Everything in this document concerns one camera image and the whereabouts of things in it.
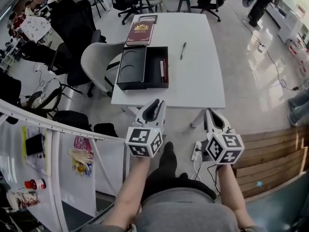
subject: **open box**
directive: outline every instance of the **open box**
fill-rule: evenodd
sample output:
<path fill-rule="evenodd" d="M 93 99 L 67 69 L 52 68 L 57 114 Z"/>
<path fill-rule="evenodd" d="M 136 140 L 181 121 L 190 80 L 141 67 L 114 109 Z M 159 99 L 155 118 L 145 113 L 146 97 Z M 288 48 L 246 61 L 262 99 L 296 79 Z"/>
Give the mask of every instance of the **open box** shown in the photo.
<path fill-rule="evenodd" d="M 164 78 L 161 77 L 160 61 L 165 62 Z M 123 50 L 117 85 L 122 90 L 168 88 L 168 47 L 132 46 Z"/>

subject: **book cover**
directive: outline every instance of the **book cover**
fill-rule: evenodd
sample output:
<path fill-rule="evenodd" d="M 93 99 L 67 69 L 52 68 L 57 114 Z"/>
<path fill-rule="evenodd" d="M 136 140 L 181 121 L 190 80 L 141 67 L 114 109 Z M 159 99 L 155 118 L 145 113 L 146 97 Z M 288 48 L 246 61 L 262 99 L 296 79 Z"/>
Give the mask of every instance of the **book cover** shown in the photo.
<path fill-rule="evenodd" d="M 128 34 L 126 44 L 127 45 L 149 45 L 151 36 L 154 29 L 154 23 L 152 21 L 139 21 L 134 22 Z"/>

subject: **small picture frame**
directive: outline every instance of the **small picture frame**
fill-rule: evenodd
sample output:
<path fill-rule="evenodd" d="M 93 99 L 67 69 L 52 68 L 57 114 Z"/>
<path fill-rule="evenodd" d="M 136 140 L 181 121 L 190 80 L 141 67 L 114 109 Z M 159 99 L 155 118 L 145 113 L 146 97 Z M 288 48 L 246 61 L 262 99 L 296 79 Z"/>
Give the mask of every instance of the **small picture frame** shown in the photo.
<path fill-rule="evenodd" d="M 139 21 L 152 21 L 154 24 L 156 24 L 157 19 L 158 19 L 158 15 L 142 15 L 140 16 Z"/>

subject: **electric outlet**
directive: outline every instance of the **electric outlet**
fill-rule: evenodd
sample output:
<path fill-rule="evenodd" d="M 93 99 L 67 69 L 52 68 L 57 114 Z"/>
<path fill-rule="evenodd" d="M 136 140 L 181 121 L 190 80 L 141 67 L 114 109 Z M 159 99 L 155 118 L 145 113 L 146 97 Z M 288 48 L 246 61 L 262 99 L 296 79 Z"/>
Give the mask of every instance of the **electric outlet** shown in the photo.
<path fill-rule="evenodd" d="M 202 143 L 199 141 L 196 141 L 194 148 L 193 148 L 193 152 L 192 152 L 192 157 L 191 160 L 192 161 L 197 161 L 198 158 L 202 157 Z"/>

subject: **wooden bench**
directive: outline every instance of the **wooden bench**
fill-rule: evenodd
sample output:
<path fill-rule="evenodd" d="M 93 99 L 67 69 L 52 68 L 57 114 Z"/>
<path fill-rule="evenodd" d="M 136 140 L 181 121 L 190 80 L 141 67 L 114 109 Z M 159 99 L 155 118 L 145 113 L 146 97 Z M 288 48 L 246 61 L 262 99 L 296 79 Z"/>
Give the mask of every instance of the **wooden bench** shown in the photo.
<path fill-rule="evenodd" d="M 269 191 L 309 167 L 309 127 L 241 136 L 245 150 L 234 165 L 245 198 Z"/>

